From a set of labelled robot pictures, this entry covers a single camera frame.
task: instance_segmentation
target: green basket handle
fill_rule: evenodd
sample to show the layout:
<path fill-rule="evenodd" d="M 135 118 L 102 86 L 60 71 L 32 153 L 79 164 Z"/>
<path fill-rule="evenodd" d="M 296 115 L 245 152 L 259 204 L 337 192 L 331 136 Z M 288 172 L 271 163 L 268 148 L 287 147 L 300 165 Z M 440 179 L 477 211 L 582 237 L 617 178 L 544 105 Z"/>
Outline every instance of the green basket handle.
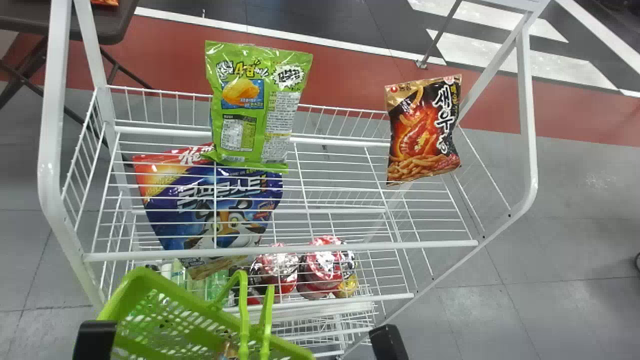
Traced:
<path fill-rule="evenodd" d="M 246 307 L 246 297 L 248 289 L 248 277 L 246 271 L 237 270 L 229 279 L 222 291 L 216 296 L 213 303 L 209 306 L 214 311 L 222 311 L 222 304 L 228 297 L 229 291 L 237 283 L 240 283 L 240 296 L 238 299 L 238 308 L 240 309 L 240 347 L 238 348 L 238 358 L 246 360 L 249 358 L 249 311 Z"/>
<path fill-rule="evenodd" d="M 264 296 L 262 304 L 262 312 L 260 313 L 260 321 L 258 327 L 262 328 L 262 348 L 260 349 L 260 360 L 269 359 L 269 339 L 271 337 L 271 308 L 273 307 L 273 297 L 275 295 L 275 285 L 267 287 L 267 293 Z"/>

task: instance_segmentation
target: green plastic basket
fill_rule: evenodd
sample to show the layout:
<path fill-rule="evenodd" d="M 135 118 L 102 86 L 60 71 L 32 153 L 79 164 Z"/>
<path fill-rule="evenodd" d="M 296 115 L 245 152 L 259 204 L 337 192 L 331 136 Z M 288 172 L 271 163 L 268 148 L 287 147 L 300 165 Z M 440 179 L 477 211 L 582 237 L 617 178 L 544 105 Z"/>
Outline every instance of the green plastic basket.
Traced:
<path fill-rule="evenodd" d="M 239 282 L 240 317 L 222 310 Z M 274 287 L 264 297 L 260 322 L 249 324 L 247 274 L 233 274 L 214 302 L 204 302 L 147 268 L 129 272 L 98 320 L 118 323 L 112 359 L 215 359 L 227 341 L 238 359 L 311 360 L 311 351 L 271 335 Z"/>

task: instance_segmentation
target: white floor stripe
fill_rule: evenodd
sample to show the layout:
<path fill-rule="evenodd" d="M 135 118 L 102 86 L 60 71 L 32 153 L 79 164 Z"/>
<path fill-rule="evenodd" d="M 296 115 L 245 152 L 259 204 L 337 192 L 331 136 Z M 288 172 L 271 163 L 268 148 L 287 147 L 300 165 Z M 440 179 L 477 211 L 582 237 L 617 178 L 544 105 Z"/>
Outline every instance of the white floor stripe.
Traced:
<path fill-rule="evenodd" d="M 640 74 L 640 54 L 573 0 L 556 0 L 606 46 Z"/>
<path fill-rule="evenodd" d="M 625 94 L 626 96 L 631 96 L 631 97 L 640 97 L 640 92 L 638 91 L 631 91 L 631 90 L 625 90 L 625 89 L 620 89 L 620 92 Z"/>
<path fill-rule="evenodd" d="M 360 44 L 354 44 L 352 42 L 344 42 L 344 41 L 330 40 L 330 39 L 320 38 L 320 37 L 312 37 L 309 35 L 290 33 L 287 31 L 258 28 L 256 26 L 247 26 L 247 25 L 236 24 L 234 22 L 205 19 L 203 17 L 166 12 L 164 10 L 155 10 L 150 8 L 137 7 L 135 14 L 140 16 L 146 16 L 146 17 L 154 17 L 157 19 L 172 20 L 177 22 L 185 22 L 187 24 L 207 26 L 210 28 L 233 30 L 233 31 L 239 31 L 242 33 L 249 33 L 254 35 L 262 35 L 267 37 L 275 37 L 275 38 L 282 38 L 286 40 L 306 42 L 306 43 L 316 44 L 316 45 L 337 47 L 339 49 L 360 51 L 360 52 L 369 53 L 369 54 L 393 56 L 396 58 L 416 60 L 416 59 L 422 59 L 422 56 L 423 56 L 421 54 L 413 54 L 413 53 L 406 53 L 404 51 L 389 50 L 383 47 L 360 45 Z M 438 65 L 446 65 L 445 61 L 442 58 L 439 58 L 436 56 L 430 57 L 429 62 L 438 64 Z"/>
<path fill-rule="evenodd" d="M 414 10 L 421 12 L 433 13 L 439 16 L 447 16 L 453 5 L 453 0 L 408 0 Z M 516 12 L 492 8 L 490 6 L 470 3 L 463 1 L 460 3 L 458 11 L 453 15 L 454 19 L 475 22 L 500 28 L 505 30 L 513 30 L 516 27 L 522 15 Z M 537 37 L 549 38 L 561 42 L 568 42 L 548 21 L 545 19 L 537 19 L 529 30 L 531 35 Z"/>
<path fill-rule="evenodd" d="M 427 30 L 434 37 L 436 30 Z M 438 49 L 447 61 L 486 67 L 502 44 L 444 33 Z M 504 62 L 501 70 L 517 72 L 515 50 Z M 593 64 L 567 56 L 531 51 L 531 72 L 534 76 L 567 81 L 601 88 L 617 89 Z"/>

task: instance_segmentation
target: black table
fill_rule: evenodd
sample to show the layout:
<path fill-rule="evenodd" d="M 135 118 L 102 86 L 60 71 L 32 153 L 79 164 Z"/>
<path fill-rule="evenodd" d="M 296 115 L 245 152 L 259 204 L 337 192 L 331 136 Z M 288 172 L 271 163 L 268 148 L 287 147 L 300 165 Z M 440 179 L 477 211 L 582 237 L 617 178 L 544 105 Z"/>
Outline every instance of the black table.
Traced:
<path fill-rule="evenodd" d="M 114 45 L 122 41 L 137 5 L 138 0 L 120 0 L 120 6 L 93 6 L 95 29 L 98 34 L 98 42 L 101 45 Z M 10 75 L 9 83 L 0 94 L 0 110 L 23 85 L 36 94 L 43 95 L 42 89 L 32 84 L 29 78 L 44 65 L 46 60 L 50 7 L 51 0 L 0 0 L 0 29 L 43 36 L 37 45 L 18 63 L 15 69 L 0 59 L 0 69 L 7 71 Z M 71 16 L 69 38 L 82 41 L 75 11 Z M 113 82 L 116 73 L 122 71 L 140 85 L 151 89 L 149 84 L 119 64 L 102 48 L 100 52 L 113 66 L 107 80 L 109 84 Z M 66 106 L 65 114 L 80 124 L 84 122 L 82 117 Z"/>

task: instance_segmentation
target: red floor stripe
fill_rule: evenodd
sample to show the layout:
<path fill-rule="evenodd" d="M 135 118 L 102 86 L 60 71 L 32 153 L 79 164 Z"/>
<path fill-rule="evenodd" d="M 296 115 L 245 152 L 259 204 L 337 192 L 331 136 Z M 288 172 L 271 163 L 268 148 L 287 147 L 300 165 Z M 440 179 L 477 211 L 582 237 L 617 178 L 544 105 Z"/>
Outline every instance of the red floor stripe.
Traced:
<path fill-rule="evenodd" d="M 4 59 L 15 63 L 37 40 L 34 35 L 21 34 Z M 421 70 L 410 60 L 145 17 L 134 17 L 125 39 L 106 49 L 156 88 L 209 94 L 204 76 L 205 40 L 314 54 L 302 98 L 307 104 L 382 110 L 384 85 L 462 73 L 464 92 L 479 76 L 470 70 L 439 65 Z M 79 42 L 70 45 L 68 69 L 68 87 L 92 88 Z M 43 76 L 41 70 L 33 81 L 42 84 Z M 6 75 L 0 74 L 0 79 L 6 80 Z M 116 83 L 136 86 L 122 74 Z M 542 81 L 534 81 L 533 90 L 539 136 L 640 147 L 640 99 Z M 498 75 L 462 124 L 473 129 L 517 133 L 517 101 L 515 77 Z"/>

